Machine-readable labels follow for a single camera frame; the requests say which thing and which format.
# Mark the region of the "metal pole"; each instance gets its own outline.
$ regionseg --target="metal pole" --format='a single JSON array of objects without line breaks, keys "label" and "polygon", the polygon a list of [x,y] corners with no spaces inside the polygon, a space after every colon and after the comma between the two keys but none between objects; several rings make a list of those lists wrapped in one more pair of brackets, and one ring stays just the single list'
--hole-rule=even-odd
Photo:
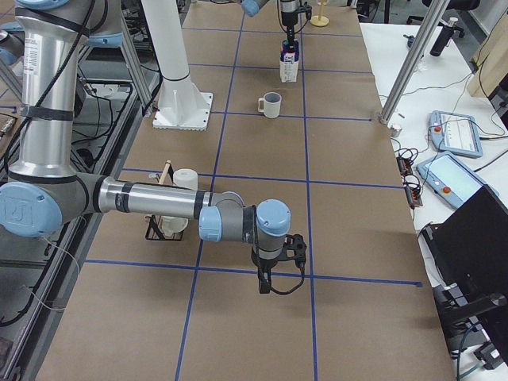
[{"label": "metal pole", "polygon": [[129,33],[129,27],[125,22],[123,14],[121,16],[121,31],[124,33],[124,40],[121,44],[120,50],[124,56],[125,63],[129,69],[130,76],[133,79],[134,87],[136,87],[137,93],[140,95],[141,103],[143,107],[150,107],[150,100],[152,95],[148,89],[146,78],[141,71],[141,63],[134,48],[134,43]]},{"label": "metal pole", "polygon": [[390,95],[388,95],[383,111],[381,111],[381,114],[379,115],[380,123],[384,125],[388,124],[388,121],[395,111],[395,107],[398,105],[398,101],[400,101],[400,98],[402,97],[402,94],[413,75],[414,69],[418,64],[425,47],[429,43],[430,37],[433,35],[434,30],[449,3],[450,0],[433,0],[430,4],[429,10],[423,19],[423,23],[418,30],[416,38],[414,39],[413,46],[407,54],[406,60],[402,64],[402,68],[398,73],[394,86],[391,88]]}]

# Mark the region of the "sticker on robot arm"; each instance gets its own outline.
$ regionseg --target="sticker on robot arm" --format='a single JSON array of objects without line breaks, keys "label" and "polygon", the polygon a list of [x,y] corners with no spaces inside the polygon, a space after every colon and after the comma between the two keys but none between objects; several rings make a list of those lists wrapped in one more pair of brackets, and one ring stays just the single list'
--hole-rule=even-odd
[{"label": "sticker on robot arm", "polygon": [[25,61],[23,73],[27,75],[39,74],[40,42],[34,38],[25,39]]}]

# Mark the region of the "table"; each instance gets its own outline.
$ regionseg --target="table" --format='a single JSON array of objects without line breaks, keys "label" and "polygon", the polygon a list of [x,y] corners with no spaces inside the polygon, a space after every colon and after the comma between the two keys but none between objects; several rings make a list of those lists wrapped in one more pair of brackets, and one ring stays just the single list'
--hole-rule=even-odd
[{"label": "table", "polygon": [[[107,214],[38,380],[452,380],[391,143],[371,119],[356,11],[304,28],[296,83],[279,79],[275,12],[191,5],[191,77],[215,94],[208,129],[145,120],[121,178],[150,181],[171,159],[202,189],[282,199],[309,244],[304,286],[259,295],[248,245],[202,243],[195,222],[182,242],[147,242],[144,216]],[[270,90],[283,96],[275,120],[257,112]],[[276,271],[277,287],[294,285],[293,264]]]},{"label": "table", "polygon": [[[388,95],[408,51],[407,40],[403,35],[416,35],[419,26],[361,24],[360,27],[367,45],[378,92],[381,95]],[[419,63],[417,71],[406,88],[406,92],[411,92],[420,87],[444,87],[464,79],[470,73],[468,65],[453,42],[443,51],[440,57],[433,57],[429,54],[432,41],[435,41],[439,32],[440,28],[436,30],[431,39],[431,44],[425,50],[425,56]],[[463,81],[446,89],[420,90],[414,94],[403,96],[389,123],[389,125],[397,123],[402,126],[402,132],[397,138],[401,146],[424,150],[427,147],[425,135],[430,112],[433,110],[451,111],[455,106],[458,114],[473,115],[476,122],[483,129],[488,132],[496,132],[496,126],[490,120],[491,115],[494,113],[492,105],[486,98],[473,98],[467,91],[463,93],[465,85],[466,81]],[[497,114],[493,116],[493,120],[502,126]],[[482,158],[460,158],[473,169],[481,167],[508,148],[508,140],[483,141],[482,146],[484,151]],[[416,164],[435,155],[436,151],[431,145],[427,151],[418,156]],[[508,205],[507,164],[508,156],[504,156],[490,167],[479,172],[481,177],[499,192],[499,197],[505,205]],[[428,186],[425,186],[422,201],[424,206],[417,208],[414,215],[414,228],[417,231],[428,222],[443,222],[453,213],[453,209],[441,201],[441,198],[434,194]],[[435,270],[432,256],[425,243],[420,242],[420,245],[429,279],[432,285],[436,286],[440,283],[440,279]],[[465,356],[461,360],[461,370],[467,370],[471,363],[474,363],[473,359],[472,354],[469,357]],[[495,371],[482,370],[468,376],[470,380],[498,380],[507,377],[508,367],[505,364]]]}]

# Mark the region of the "yellow object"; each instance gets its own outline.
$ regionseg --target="yellow object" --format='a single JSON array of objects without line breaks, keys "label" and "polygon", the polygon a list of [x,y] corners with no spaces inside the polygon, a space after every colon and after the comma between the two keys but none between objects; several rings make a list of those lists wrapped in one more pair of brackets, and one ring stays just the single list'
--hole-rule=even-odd
[{"label": "yellow object", "polygon": [[328,23],[330,22],[330,20],[323,16],[323,9],[325,8],[325,4],[327,2],[324,2],[323,0],[321,0],[321,2],[319,3],[319,14],[317,16],[312,16],[312,18],[310,19],[310,24],[314,25],[314,26],[327,26]]}]

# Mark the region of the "brown paper table surface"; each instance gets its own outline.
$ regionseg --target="brown paper table surface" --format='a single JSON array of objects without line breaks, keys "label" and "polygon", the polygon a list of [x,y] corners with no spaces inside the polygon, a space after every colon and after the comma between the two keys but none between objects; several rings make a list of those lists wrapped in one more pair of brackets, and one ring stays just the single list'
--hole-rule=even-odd
[{"label": "brown paper table surface", "polygon": [[[205,132],[145,120],[121,179],[165,160],[201,189],[279,198],[309,244],[290,296],[259,295],[250,247],[144,240],[144,216],[104,216],[38,380],[452,380],[452,366],[354,10],[299,35],[297,83],[279,80],[267,5],[192,4],[183,32],[193,81],[214,92]],[[257,113],[268,91],[281,117]],[[298,282],[292,264],[274,285]]]}]

